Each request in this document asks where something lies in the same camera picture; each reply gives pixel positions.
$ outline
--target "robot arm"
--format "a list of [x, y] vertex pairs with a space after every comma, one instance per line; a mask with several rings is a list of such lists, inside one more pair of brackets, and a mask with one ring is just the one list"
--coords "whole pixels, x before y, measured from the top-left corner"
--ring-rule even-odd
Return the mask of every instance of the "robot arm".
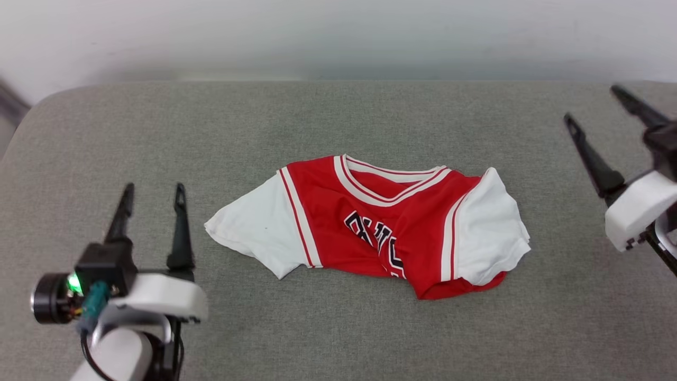
[[[134, 185], [128, 184], [104, 242], [90, 243], [72, 274], [44, 275], [31, 297], [39, 323], [77, 320], [85, 362], [72, 380], [178, 380], [181, 325], [208, 317], [206, 295], [194, 283], [183, 185], [176, 189], [167, 270], [138, 270], [132, 261], [126, 230], [133, 198]], [[162, 337], [140, 326], [159, 327]]]
[[621, 252], [649, 243], [677, 276], [677, 247], [668, 237], [677, 228], [677, 122], [618, 85], [611, 87], [611, 93], [646, 126], [643, 140], [653, 158], [649, 171], [626, 182], [586, 142], [583, 129], [570, 114], [565, 115], [565, 125], [597, 195], [607, 204], [609, 240]]

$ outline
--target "black cable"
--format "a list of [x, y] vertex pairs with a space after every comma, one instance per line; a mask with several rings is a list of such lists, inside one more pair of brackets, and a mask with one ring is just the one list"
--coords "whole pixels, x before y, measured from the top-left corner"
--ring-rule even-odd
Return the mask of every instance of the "black cable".
[[183, 354], [184, 354], [183, 340], [181, 339], [181, 336], [179, 336], [179, 365], [177, 366], [176, 372], [174, 373], [175, 381], [179, 381], [179, 377], [181, 377], [181, 367], [183, 367]]
[[87, 332], [83, 332], [80, 335], [80, 346], [83, 349], [83, 355], [85, 356], [85, 361], [89, 364], [89, 366], [94, 369], [94, 372], [97, 374], [97, 376], [103, 378], [105, 381], [115, 381], [112, 378], [108, 377], [104, 373], [104, 371], [101, 370], [101, 368], [96, 365], [96, 362], [94, 362], [94, 359], [91, 358], [91, 353], [89, 352], [89, 346], [87, 345]]

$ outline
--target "basketball jersey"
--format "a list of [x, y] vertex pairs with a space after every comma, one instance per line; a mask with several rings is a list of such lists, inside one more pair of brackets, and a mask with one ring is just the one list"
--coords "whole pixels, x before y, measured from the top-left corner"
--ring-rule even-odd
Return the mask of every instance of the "basketball jersey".
[[291, 163], [204, 226], [279, 279], [335, 268], [406, 279], [421, 299], [494, 287], [530, 250], [494, 168], [393, 171], [347, 155]]

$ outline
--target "jersey collar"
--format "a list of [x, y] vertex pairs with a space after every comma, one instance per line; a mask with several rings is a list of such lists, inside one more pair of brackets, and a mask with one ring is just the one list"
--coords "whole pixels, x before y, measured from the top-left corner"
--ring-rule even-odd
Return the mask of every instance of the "jersey collar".
[[[351, 195], [360, 201], [381, 207], [396, 205], [408, 197], [437, 184], [451, 172], [446, 166], [434, 167], [427, 171], [394, 171], [392, 169], [376, 167], [353, 159], [348, 155], [334, 157], [334, 170], [338, 180]], [[394, 182], [413, 182], [414, 184], [394, 197], [383, 197], [360, 184], [351, 173], [352, 171], [367, 172]]]

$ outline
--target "gray cushion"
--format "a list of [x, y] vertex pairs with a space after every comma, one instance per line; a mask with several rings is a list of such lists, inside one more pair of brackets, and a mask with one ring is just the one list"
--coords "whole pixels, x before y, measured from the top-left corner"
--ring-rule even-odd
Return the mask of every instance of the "gray cushion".
[[[136, 183], [139, 267], [171, 246], [185, 184], [210, 319], [183, 330], [184, 380], [677, 379], [677, 279], [648, 248], [619, 254], [562, 124], [571, 111], [626, 175], [648, 168], [637, 120], [609, 84], [564, 82], [131, 83], [33, 108], [0, 161], [0, 369], [64, 380], [73, 326], [41, 326], [28, 296], [68, 271]], [[630, 89], [673, 116], [677, 85]], [[278, 281], [202, 223], [291, 162], [348, 153], [397, 169], [494, 166], [532, 251], [496, 289], [417, 300], [398, 279], [299, 268]]]

